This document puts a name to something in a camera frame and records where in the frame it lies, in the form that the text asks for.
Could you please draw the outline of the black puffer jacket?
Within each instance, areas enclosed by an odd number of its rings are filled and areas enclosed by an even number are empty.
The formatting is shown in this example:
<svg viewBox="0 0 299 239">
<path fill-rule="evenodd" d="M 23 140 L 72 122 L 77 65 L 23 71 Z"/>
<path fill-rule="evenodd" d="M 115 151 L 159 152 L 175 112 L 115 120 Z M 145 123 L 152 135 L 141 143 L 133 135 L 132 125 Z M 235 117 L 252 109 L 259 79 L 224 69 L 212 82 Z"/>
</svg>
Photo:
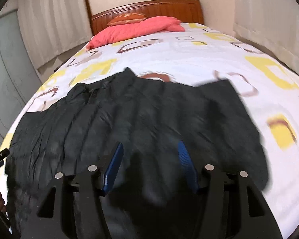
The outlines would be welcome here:
<svg viewBox="0 0 299 239">
<path fill-rule="evenodd" d="M 117 142 L 124 158 L 102 208 L 113 238 L 187 238 L 199 230 L 201 198 L 182 174 L 178 143 L 197 167 L 269 179 L 260 135 L 231 83 L 197 87 L 137 77 L 130 69 L 77 84 L 42 112 L 23 115 L 7 159 L 7 209 L 20 238 L 57 172 L 80 173 Z"/>
</svg>

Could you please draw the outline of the frosted glass wardrobe door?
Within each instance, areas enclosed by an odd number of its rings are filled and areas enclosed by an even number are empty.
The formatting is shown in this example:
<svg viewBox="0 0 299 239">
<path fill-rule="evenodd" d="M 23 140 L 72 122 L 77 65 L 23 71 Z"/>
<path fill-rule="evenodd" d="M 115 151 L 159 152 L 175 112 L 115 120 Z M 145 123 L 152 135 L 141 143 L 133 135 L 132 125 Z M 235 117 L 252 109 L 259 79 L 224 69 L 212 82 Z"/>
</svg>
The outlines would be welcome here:
<svg viewBox="0 0 299 239">
<path fill-rule="evenodd" d="M 13 10 L 0 17 L 0 145 L 41 85 L 21 36 L 17 11 Z"/>
</svg>

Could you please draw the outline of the patterned white bed sheet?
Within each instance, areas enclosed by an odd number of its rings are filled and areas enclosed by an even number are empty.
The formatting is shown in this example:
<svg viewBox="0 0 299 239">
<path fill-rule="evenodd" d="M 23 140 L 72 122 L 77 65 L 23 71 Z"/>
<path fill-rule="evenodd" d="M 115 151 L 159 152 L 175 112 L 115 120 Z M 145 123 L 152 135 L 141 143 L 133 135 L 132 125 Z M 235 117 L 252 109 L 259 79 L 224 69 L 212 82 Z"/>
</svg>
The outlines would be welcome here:
<svg viewBox="0 0 299 239">
<path fill-rule="evenodd" d="M 248 172 L 212 164 L 199 168 L 189 152 L 199 189 L 188 187 L 203 209 L 198 232 L 187 238 L 299 238 L 299 76 L 233 37 L 196 23 L 182 27 L 185 32 L 162 31 L 80 50 L 36 90 L 2 146 L 10 150 L 24 114 L 47 110 L 77 84 L 126 69 L 142 79 L 191 87 L 227 80 L 259 132 L 269 179 L 259 189 Z M 101 188 L 103 157 L 80 173 L 57 172 L 20 238 L 113 238 L 102 208 L 113 190 L 104 194 Z"/>
</svg>

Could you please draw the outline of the pink folded quilt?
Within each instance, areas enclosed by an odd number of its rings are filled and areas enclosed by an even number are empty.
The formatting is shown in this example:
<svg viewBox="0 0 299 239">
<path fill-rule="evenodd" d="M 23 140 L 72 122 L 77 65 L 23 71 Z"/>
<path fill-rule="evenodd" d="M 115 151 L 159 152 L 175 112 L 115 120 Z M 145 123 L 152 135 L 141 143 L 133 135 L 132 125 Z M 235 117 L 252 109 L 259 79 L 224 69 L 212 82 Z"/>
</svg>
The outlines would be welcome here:
<svg viewBox="0 0 299 239">
<path fill-rule="evenodd" d="M 168 16 L 151 17 L 139 23 L 109 26 L 93 36 L 85 46 L 85 50 L 89 51 L 104 45 L 162 31 L 185 32 L 185 29 L 177 18 Z"/>
</svg>

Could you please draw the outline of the orange patterned pillow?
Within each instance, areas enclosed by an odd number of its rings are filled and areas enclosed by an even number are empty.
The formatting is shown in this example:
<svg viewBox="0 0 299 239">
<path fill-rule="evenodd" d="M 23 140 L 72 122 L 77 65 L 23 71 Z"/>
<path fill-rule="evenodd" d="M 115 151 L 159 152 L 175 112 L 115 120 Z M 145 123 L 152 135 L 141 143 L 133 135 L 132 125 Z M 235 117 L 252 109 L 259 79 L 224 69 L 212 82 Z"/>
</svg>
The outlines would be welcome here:
<svg viewBox="0 0 299 239">
<path fill-rule="evenodd" d="M 107 23 L 108 26 L 116 26 L 116 25 L 124 25 L 131 23 L 139 23 L 144 21 L 147 18 L 145 14 L 136 13 L 136 12 L 128 12 L 124 14 L 120 14 L 113 18 L 110 22 Z"/>
</svg>

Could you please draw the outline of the wooden headboard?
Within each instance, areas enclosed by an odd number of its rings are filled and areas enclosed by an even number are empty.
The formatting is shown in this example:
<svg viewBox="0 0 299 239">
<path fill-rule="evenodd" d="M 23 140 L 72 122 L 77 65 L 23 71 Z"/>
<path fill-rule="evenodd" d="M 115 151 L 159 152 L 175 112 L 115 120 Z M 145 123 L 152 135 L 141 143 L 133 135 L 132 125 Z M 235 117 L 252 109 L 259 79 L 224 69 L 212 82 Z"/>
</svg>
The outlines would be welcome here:
<svg viewBox="0 0 299 239">
<path fill-rule="evenodd" d="M 148 18 L 156 16 L 175 17 L 185 23 L 204 24 L 203 10 L 198 0 L 152 0 L 125 4 L 97 14 L 92 14 L 91 0 L 86 0 L 93 35 L 108 27 L 116 16 L 124 13 L 142 13 Z"/>
</svg>

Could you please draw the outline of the left beige curtain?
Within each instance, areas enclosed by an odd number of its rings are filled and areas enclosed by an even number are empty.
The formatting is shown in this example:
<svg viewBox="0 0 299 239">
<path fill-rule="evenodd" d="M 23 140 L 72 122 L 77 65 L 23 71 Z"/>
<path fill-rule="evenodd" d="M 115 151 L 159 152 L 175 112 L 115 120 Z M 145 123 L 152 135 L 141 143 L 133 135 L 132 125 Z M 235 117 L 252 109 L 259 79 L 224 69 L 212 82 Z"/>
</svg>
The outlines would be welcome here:
<svg viewBox="0 0 299 239">
<path fill-rule="evenodd" d="M 18 0 L 18 20 L 35 69 L 92 37 L 85 0 Z"/>
</svg>

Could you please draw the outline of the beige curtain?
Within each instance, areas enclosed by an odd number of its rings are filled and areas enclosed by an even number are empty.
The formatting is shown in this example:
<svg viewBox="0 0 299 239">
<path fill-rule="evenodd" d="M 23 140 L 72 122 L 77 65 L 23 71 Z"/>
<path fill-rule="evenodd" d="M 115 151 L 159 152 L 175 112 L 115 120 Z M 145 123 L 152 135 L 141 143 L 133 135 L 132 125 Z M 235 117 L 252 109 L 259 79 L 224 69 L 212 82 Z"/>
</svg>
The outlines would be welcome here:
<svg viewBox="0 0 299 239">
<path fill-rule="evenodd" d="M 234 31 L 270 50 L 299 75 L 299 4 L 296 0 L 235 0 Z"/>
<path fill-rule="evenodd" d="M 85 0 L 18 0 L 18 20 L 35 69 L 92 37 Z"/>
</svg>

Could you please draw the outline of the right beige curtain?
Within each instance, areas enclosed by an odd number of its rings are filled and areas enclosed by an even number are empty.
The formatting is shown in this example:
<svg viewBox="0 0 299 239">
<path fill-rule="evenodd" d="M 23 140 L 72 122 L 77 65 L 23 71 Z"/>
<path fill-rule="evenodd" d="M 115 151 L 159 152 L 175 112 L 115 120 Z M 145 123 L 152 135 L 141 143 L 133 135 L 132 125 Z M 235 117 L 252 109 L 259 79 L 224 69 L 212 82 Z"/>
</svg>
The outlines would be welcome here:
<svg viewBox="0 0 299 239">
<path fill-rule="evenodd" d="M 270 50 L 299 75 L 299 4 L 296 0 L 235 0 L 234 31 Z"/>
</svg>

